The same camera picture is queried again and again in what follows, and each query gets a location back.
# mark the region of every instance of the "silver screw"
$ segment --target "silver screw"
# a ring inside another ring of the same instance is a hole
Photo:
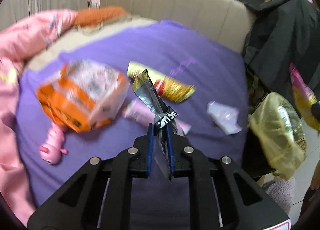
[[[97,165],[100,162],[100,159],[98,157],[93,157],[90,159],[91,165]]]
[[[221,160],[222,160],[222,162],[223,162],[224,164],[230,164],[230,163],[231,163],[231,158],[228,157],[228,156],[222,157]]]
[[[138,149],[135,147],[131,147],[128,149],[129,154],[136,154],[138,152]]]
[[[185,153],[192,153],[192,152],[193,152],[193,148],[190,147],[190,146],[184,147],[184,148],[183,148],[183,151],[184,151]]]

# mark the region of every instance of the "pink blanket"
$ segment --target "pink blanket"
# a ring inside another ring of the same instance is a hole
[[[23,61],[69,29],[76,15],[72,10],[43,11],[0,33],[0,192],[25,226],[35,207],[13,131],[19,100],[18,78]]]

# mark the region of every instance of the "pink plush toy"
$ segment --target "pink plush toy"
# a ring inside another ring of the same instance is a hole
[[[52,123],[52,127],[48,131],[48,139],[40,146],[40,156],[48,164],[57,164],[61,159],[61,153],[68,154],[67,150],[62,149],[66,130],[66,127]]]

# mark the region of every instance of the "purple fabric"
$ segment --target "purple fabric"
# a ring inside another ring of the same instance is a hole
[[[183,103],[166,101],[179,119],[192,125],[189,141],[212,158],[231,156],[240,163],[247,127],[247,85],[242,57],[217,42],[164,20],[147,27],[127,29],[112,37],[93,42],[59,58],[36,73],[27,70],[21,81],[17,111],[17,140],[28,170],[31,189],[41,205],[89,158],[108,159],[132,146],[147,129],[120,115],[108,126],[92,132],[69,132],[64,147],[69,151],[56,166],[40,158],[39,146],[47,138],[50,119],[43,112],[36,89],[63,63],[75,59],[93,59],[126,74],[129,61],[136,61],[183,83],[194,84],[195,94]],[[136,99],[129,88],[127,101]],[[207,104],[217,101],[240,110],[238,124],[244,128],[225,135],[207,114]],[[187,179],[167,182],[156,163],[149,179],[134,179],[132,187],[132,229],[188,229],[189,197]]]

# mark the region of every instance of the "dark clothing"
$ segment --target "dark clothing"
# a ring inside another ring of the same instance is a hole
[[[272,0],[248,7],[257,20],[245,41],[244,61],[270,91],[294,105],[289,65],[294,63],[309,84],[320,62],[319,11],[307,0]]]

